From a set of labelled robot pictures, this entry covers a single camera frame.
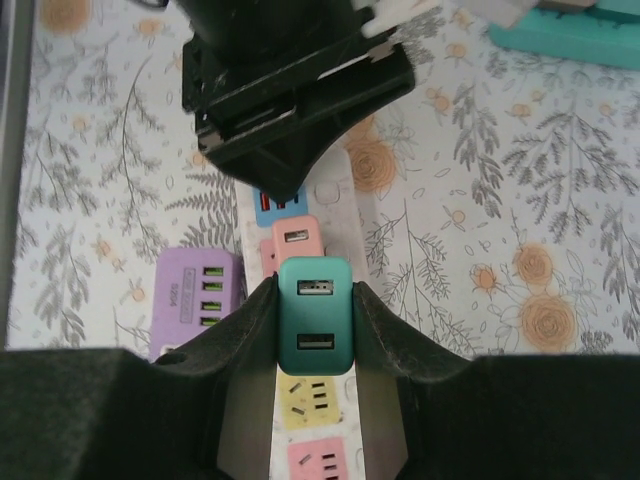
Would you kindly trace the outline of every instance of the green usb port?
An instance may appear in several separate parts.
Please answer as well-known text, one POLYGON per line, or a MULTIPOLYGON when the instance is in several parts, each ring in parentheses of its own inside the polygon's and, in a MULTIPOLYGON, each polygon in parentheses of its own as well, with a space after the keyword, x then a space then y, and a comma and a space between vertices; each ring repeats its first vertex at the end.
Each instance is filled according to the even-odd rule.
POLYGON ((200 310, 219 312, 222 310, 222 304, 220 302, 200 302, 200 310))
POLYGON ((200 317, 200 325, 203 327, 213 327, 219 321, 218 317, 200 317))
POLYGON ((202 282, 202 289, 207 292, 221 292, 222 282, 202 282))
POLYGON ((205 277, 221 277, 224 274, 224 268, 222 267, 204 267, 205 277))

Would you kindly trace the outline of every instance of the usb port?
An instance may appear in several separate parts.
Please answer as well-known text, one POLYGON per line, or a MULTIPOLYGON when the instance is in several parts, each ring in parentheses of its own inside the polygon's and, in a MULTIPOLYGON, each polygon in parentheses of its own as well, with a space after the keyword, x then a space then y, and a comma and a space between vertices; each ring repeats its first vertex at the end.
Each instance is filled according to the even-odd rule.
POLYGON ((260 208, 263 212, 271 210, 271 202, 265 193, 260 192, 260 208))
POLYGON ((298 295, 333 295, 333 280, 298 280, 298 295))
POLYGON ((204 267, 202 272, 205 277, 221 277, 223 273, 224 268, 222 267, 204 267))
POLYGON ((222 310, 222 304, 220 302, 200 302, 200 310, 219 312, 222 310))
POLYGON ((221 292, 222 282, 202 282, 202 289, 207 292, 221 292))
POLYGON ((299 333, 298 350, 333 350, 335 335, 333 333, 299 333))
POLYGON ((284 241, 286 243, 302 242, 304 240, 309 240, 309 230, 298 230, 284 234, 284 241))
POLYGON ((220 317, 200 317, 200 325, 203 327, 212 327, 220 321, 220 317))

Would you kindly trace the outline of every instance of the table surface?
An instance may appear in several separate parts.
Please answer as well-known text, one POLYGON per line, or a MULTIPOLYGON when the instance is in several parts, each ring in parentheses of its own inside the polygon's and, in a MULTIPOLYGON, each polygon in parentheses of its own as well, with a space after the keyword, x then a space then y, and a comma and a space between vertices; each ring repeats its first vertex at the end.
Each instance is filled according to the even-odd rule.
MULTIPOLYGON (((240 251, 180 105, 190 35, 39 2, 10 347, 146 355, 158 253, 240 251)), ((638 352, 640 74, 500 50, 449 4, 397 36, 417 88, 343 140, 377 293, 465 356, 638 352)))

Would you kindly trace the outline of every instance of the teal usb charger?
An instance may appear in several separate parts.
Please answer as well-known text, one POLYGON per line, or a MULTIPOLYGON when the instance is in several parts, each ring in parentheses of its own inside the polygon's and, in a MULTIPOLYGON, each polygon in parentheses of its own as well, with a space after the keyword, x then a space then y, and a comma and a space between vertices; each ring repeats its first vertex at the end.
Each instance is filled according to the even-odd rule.
POLYGON ((287 375, 342 375, 353 365, 351 265, 292 257, 278 274, 278 363, 287 375))

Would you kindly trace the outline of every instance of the usb charger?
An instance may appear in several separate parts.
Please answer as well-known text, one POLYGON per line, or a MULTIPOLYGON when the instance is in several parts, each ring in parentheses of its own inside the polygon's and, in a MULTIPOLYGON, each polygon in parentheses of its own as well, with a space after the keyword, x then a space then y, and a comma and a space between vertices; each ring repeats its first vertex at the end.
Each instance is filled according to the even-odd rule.
POLYGON ((281 218, 271 226, 275 262, 280 267, 291 257, 322 257, 320 223, 313 215, 281 218))
POLYGON ((150 360, 198 336, 242 298, 240 258, 217 248, 168 248, 158 257, 150 360))
POLYGON ((351 265, 291 257, 280 266, 278 363, 288 375, 342 375, 353 365, 351 265))

